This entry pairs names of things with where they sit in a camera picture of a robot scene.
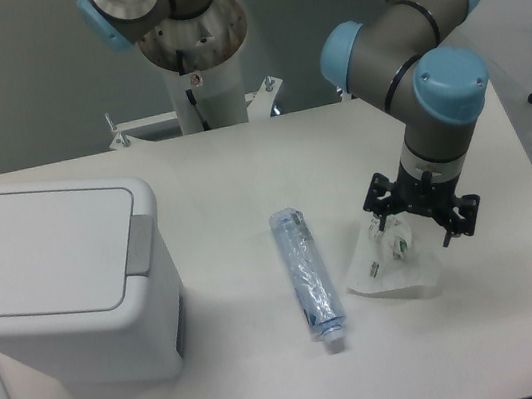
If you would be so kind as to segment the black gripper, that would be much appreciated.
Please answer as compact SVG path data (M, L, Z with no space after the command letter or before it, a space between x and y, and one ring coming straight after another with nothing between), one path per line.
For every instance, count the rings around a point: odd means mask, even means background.
M398 170L395 182L381 173L374 173L363 208L372 213L369 230L383 231L389 215L407 212L434 219L445 229L443 246L448 248L452 237L475 232L479 195L457 197L454 193L460 176L443 182L434 182L431 171L425 171L420 179L404 168Z

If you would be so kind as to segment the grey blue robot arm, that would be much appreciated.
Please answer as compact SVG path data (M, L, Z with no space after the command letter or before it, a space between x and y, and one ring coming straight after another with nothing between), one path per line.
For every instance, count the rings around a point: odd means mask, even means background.
M335 27L320 55L326 80L403 122L398 174L375 174L363 208L429 217L446 239L473 235L480 199L455 193L485 104L488 70L445 45L480 0L385 0L376 22ZM111 48L139 47L166 78L181 130L216 130L249 119L237 56L247 20L234 0L78 0Z

